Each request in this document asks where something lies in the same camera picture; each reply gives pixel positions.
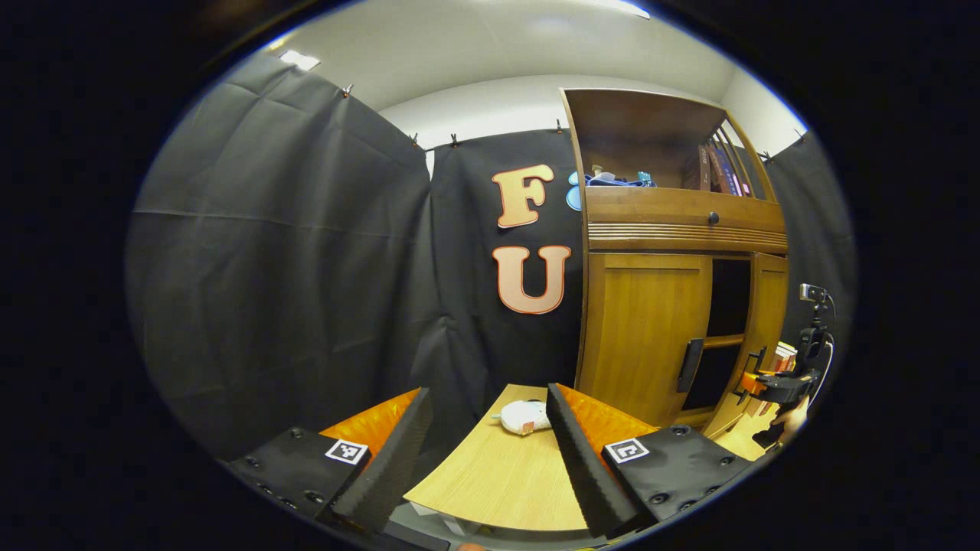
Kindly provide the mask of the white plush toy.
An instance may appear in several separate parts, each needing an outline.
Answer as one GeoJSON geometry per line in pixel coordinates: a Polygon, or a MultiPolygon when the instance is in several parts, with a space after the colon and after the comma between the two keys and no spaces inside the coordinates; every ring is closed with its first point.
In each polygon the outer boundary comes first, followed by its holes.
{"type": "Polygon", "coordinates": [[[499,412],[491,415],[491,419],[498,421],[507,432],[521,437],[552,429],[552,422],[547,415],[547,404],[539,399],[505,404],[499,412]]]}

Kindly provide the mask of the wooden double-door shoe cabinet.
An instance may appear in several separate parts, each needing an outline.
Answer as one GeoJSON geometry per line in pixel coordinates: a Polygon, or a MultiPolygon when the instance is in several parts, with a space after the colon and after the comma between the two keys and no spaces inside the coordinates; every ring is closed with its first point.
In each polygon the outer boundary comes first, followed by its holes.
{"type": "Polygon", "coordinates": [[[579,175],[583,318],[574,388],[649,425],[734,428],[786,316],[783,210],[727,109],[561,90],[579,175]]]}

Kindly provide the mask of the wooden shoe cabinet door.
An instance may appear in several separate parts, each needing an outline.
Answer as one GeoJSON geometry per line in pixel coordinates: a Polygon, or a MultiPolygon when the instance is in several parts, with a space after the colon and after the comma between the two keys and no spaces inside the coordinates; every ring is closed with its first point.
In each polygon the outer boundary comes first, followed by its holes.
{"type": "Polygon", "coordinates": [[[689,342],[707,333],[713,260],[591,253],[575,388],[652,426],[671,425],[689,342]]]}
{"type": "Polygon", "coordinates": [[[766,346],[766,359],[759,370],[769,370],[783,328],[789,279],[787,258],[752,253],[749,274],[750,288],[743,316],[743,344],[740,347],[704,349],[701,357],[704,364],[710,360],[708,366],[721,367],[721,373],[725,376],[725,387],[714,408],[713,418],[704,427],[704,435],[711,439],[732,429],[748,408],[750,397],[738,405],[739,396],[734,391],[739,385],[749,353],[756,353],[766,346]]]}

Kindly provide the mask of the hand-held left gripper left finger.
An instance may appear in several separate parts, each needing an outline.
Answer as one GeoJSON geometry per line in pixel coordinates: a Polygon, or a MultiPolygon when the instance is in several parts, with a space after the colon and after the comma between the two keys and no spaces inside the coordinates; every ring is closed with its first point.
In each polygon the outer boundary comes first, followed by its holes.
{"type": "Polygon", "coordinates": [[[329,390],[246,415],[218,459],[267,500],[319,526],[367,536],[412,482],[433,419],[430,390],[329,390]]]}

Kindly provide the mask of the black backdrop cloth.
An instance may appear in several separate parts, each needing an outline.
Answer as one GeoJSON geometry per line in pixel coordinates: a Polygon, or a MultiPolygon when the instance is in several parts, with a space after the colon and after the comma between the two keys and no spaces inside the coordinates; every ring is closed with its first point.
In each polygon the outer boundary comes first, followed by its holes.
{"type": "MultiPolygon", "coordinates": [[[[564,112],[564,88],[609,90],[559,87],[564,112]]],[[[780,338],[802,283],[844,316],[861,287],[835,174],[818,172],[831,196],[811,201],[766,172],[789,244],[780,338]]],[[[217,457],[249,412],[416,386],[427,452],[449,450],[508,385],[574,388],[578,191],[568,118],[426,150],[350,91],[246,60],[179,119],[134,205],[127,298],[150,377],[217,457]]]]}

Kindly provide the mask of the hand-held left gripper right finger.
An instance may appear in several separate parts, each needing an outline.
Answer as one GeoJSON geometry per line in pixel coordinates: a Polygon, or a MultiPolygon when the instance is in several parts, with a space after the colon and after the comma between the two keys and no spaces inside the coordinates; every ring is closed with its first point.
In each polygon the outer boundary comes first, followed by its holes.
{"type": "Polygon", "coordinates": [[[692,426],[655,428],[566,385],[549,384],[545,404],[591,536],[613,540],[668,522],[750,466],[692,426]]]}

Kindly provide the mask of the black door handle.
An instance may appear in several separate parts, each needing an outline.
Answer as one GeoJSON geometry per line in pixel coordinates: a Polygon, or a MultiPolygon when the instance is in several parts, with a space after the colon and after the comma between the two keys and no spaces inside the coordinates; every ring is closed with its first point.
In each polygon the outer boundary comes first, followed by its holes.
{"type": "MultiPolygon", "coordinates": [[[[749,353],[748,357],[746,357],[742,373],[744,372],[759,373],[760,367],[763,365],[763,360],[766,359],[766,352],[767,352],[767,347],[763,346],[763,348],[759,349],[759,351],[757,351],[756,353],[749,353]]],[[[746,392],[741,391],[740,384],[738,385],[737,390],[735,390],[734,393],[739,396],[739,400],[737,402],[738,405],[741,405],[746,399],[750,397],[750,395],[746,394],[746,392]]]]}
{"type": "Polygon", "coordinates": [[[703,338],[693,338],[687,343],[684,358],[681,363],[681,370],[679,370],[677,377],[676,391],[678,393],[687,393],[690,391],[696,377],[703,349],[703,338]]]}

